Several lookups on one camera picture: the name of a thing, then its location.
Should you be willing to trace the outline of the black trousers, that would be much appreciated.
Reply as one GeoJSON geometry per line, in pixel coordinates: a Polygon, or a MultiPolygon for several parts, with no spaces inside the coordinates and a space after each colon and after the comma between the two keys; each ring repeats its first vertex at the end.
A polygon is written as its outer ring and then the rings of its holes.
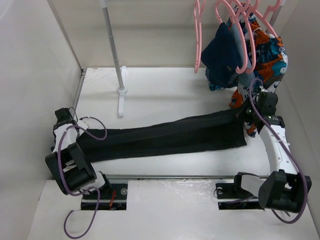
{"type": "Polygon", "coordinates": [[[91,163],[116,159],[219,151],[246,146],[242,122],[232,109],[148,127],[91,129],[77,144],[91,163]]]}

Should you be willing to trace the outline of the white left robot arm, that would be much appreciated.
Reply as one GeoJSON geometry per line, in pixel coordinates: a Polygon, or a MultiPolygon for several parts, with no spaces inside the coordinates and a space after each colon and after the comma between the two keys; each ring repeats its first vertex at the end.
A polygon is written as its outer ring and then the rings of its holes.
{"type": "Polygon", "coordinates": [[[85,157],[77,140],[87,134],[94,140],[103,141],[107,138],[107,129],[102,136],[95,136],[88,130],[85,119],[74,119],[68,108],[60,108],[54,112],[57,122],[53,126],[55,146],[52,153],[45,157],[45,163],[65,195],[78,195],[78,191],[93,184],[97,174],[89,160],[85,157]]]}

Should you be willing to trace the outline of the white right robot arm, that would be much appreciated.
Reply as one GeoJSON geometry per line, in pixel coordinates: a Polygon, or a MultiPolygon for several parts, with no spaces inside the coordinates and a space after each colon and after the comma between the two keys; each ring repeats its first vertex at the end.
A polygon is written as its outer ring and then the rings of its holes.
{"type": "Polygon", "coordinates": [[[256,125],[267,153],[270,175],[263,180],[253,173],[239,172],[231,191],[237,197],[249,192],[263,209],[297,214],[306,205],[312,181],[309,176],[301,175],[289,155],[284,120],[275,115],[277,103],[275,93],[261,92],[241,106],[237,118],[256,125]]]}

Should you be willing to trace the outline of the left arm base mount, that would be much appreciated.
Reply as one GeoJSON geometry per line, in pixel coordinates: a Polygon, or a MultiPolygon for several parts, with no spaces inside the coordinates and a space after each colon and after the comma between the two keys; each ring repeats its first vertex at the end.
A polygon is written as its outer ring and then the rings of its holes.
{"type": "MultiPolygon", "coordinates": [[[[127,209],[128,182],[112,182],[112,190],[100,188],[99,211],[124,211],[127,209]]],[[[93,211],[98,201],[97,191],[83,195],[80,209],[93,211]]]]}

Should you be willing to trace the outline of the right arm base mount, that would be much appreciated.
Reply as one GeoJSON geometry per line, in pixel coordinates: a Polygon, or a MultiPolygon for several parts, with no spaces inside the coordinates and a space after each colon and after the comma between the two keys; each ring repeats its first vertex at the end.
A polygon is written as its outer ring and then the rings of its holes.
{"type": "Polygon", "coordinates": [[[219,210],[264,210],[257,197],[246,190],[235,189],[232,182],[216,183],[213,195],[219,210]]]}

